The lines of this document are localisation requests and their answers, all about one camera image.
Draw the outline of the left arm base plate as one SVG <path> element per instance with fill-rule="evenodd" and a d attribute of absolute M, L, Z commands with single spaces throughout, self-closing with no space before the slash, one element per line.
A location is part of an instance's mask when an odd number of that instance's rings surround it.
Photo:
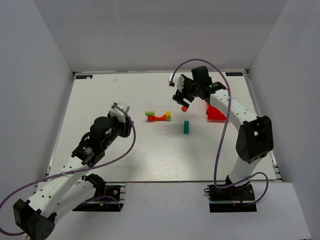
<path fill-rule="evenodd" d="M 121 212 L 126 197 L 126 185 L 106 184 L 104 189 L 96 190 L 93 197 L 75 207 L 73 212 Z"/>

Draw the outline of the teal wood block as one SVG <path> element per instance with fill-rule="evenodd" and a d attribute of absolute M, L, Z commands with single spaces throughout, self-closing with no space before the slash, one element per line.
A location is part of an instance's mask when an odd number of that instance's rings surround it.
<path fill-rule="evenodd" d="M 190 133 L 190 122 L 188 120 L 185 120 L 183 123 L 183 133 L 185 135 L 188 135 Z"/>

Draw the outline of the red arch wood block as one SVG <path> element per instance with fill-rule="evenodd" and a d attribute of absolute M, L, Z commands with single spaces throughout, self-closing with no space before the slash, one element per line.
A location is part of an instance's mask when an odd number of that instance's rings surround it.
<path fill-rule="evenodd" d="M 153 121 L 167 121 L 167 115 L 164 114 L 163 116 L 153 116 L 152 117 Z"/>

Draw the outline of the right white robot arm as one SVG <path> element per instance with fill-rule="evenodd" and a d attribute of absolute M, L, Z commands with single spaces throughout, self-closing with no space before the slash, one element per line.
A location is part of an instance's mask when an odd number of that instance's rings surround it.
<path fill-rule="evenodd" d="M 195 98 L 204 100 L 218 109 L 238 132 L 235 149 L 236 163 L 225 179 L 221 190 L 240 190 L 246 187 L 257 164 L 274 148 L 272 121 L 268 116 L 258 116 L 231 96 L 228 83 L 213 82 L 206 66 L 192 69 L 192 78 L 184 74 L 171 74 L 169 85 L 176 87 L 173 100 L 188 108 Z"/>

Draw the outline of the long green wood block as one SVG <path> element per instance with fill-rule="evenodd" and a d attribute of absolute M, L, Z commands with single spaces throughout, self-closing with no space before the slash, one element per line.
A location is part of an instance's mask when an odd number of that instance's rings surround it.
<path fill-rule="evenodd" d="M 154 112 L 154 111 L 146 111 L 146 112 L 145 112 L 145 115 L 146 115 L 146 116 L 154 116 L 154 115 L 155 115 L 155 112 Z"/>

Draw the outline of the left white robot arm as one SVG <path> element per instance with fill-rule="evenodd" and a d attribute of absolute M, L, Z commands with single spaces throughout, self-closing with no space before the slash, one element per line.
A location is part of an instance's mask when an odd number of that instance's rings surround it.
<path fill-rule="evenodd" d="M 30 239 L 47 239 L 59 219 L 86 199 L 117 201 L 103 178 L 90 171 L 99 167 L 116 138 L 135 133 L 129 109 L 124 103 L 115 103 L 107 116 L 96 118 L 59 172 L 47 178 L 46 184 L 27 200 L 15 202 L 15 223 Z"/>

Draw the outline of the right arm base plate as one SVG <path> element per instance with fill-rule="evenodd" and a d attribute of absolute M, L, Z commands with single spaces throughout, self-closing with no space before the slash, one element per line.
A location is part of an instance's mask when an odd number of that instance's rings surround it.
<path fill-rule="evenodd" d="M 204 189 L 208 195 L 210 213 L 254 213 L 257 212 L 252 185 L 218 189 L 214 184 Z"/>

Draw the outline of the red plastic bin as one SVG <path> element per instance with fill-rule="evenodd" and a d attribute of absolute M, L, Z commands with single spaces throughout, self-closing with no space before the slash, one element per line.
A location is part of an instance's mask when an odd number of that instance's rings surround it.
<path fill-rule="evenodd" d="M 206 103 L 206 120 L 211 123 L 224 123 L 226 116 L 216 107 Z"/>

